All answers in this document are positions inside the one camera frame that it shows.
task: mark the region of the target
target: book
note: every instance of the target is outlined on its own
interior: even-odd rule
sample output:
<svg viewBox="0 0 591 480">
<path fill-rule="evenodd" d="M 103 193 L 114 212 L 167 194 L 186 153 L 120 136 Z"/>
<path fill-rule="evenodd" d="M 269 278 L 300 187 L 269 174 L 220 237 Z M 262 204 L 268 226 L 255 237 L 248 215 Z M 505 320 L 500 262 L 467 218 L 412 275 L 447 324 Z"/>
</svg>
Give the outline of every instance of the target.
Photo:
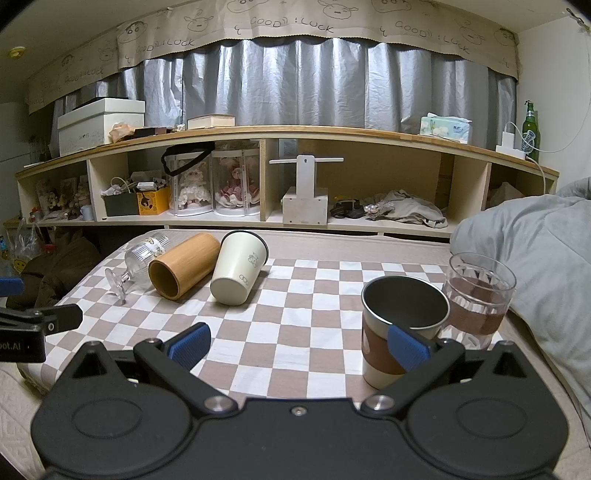
<svg viewBox="0 0 591 480">
<path fill-rule="evenodd" d="M 233 127 L 236 125 L 236 117 L 233 115 L 220 115 L 214 113 L 213 115 L 197 116 L 187 120 L 187 130 L 195 130 L 198 128 L 214 128 L 214 127 Z"/>
</svg>

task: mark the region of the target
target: white stand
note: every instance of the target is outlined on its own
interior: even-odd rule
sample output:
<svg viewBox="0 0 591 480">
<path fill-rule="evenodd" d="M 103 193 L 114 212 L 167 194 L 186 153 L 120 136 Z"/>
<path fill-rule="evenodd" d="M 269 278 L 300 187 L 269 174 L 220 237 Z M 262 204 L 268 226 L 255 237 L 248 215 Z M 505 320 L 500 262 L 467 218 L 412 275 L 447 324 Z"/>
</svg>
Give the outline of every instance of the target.
<svg viewBox="0 0 591 480">
<path fill-rule="evenodd" d="M 329 191 L 316 188 L 316 162 L 344 161 L 344 158 L 297 158 L 270 160 L 269 163 L 296 163 L 295 187 L 283 197 L 283 223 L 286 225 L 326 225 L 329 214 Z"/>
</svg>

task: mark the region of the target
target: checkered tablecloth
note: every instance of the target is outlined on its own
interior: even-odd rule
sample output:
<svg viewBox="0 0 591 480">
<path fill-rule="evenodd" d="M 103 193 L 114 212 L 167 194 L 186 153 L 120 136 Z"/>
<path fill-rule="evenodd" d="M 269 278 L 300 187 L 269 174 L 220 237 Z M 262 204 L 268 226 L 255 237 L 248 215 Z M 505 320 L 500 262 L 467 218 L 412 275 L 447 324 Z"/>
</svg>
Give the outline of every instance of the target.
<svg viewBox="0 0 591 480">
<path fill-rule="evenodd" d="M 407 275 L 437 287 L 441 265 L 269 259 L 248 301 L 216 303 L 209 279 L 183 301 L 153 289 L 128 294 L 120 305 L 108 291 L 105 268 L 122 273 L 125 246 L 95 268 L 60 303 L 77 303 L 84 319 L 76 330 L 47 337 L 47 360 L 21 370 L 49 389 L 77 349 L 101 340 L 108 349 L 129 349 L 158 337 L 167 340 L 197 322 L 212 331 L 207 357 L 191 371 L 242 402 L 250 397 L 352 397 L 373 392 L 361 377 L 361 290 L 382 275 Z"/>
</svg>

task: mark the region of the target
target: curtain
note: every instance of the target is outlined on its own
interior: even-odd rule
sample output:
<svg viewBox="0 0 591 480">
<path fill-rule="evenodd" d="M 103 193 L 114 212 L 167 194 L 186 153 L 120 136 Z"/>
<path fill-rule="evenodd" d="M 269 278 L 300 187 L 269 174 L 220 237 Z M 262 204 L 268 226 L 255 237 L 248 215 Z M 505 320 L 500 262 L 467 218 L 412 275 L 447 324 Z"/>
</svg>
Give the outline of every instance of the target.
<svg viewBox="0 0 591 480">
<path fill-rule="evenodd" d="M 145 60 L 54 104 L 57 117 L 95 96 L 144 100 L 145 125 L 209 113 L 237 125 L 335 125 L 417 134 L 433 112 L 472 120 L 472 144 L 493 149 L 515 121 L 514 78 L 458 56 L 369 40 L 226 40 Z"/>
</svg>

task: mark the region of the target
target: gray duvet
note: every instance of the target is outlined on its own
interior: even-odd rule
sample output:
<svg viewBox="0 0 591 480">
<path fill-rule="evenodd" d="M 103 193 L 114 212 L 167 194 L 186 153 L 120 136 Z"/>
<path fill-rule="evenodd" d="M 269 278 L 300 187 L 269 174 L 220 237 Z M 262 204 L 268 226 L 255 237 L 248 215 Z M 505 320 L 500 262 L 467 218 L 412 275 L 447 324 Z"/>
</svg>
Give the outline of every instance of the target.
<svg viewBox="0 0 591 480">
<path fill-rule="evenodd" d="M 515 273 L 511 308 L 568 383 L 591 441 L 591 178 L 464 220 L 451 250 L 487 255 Z"/>
</svg>

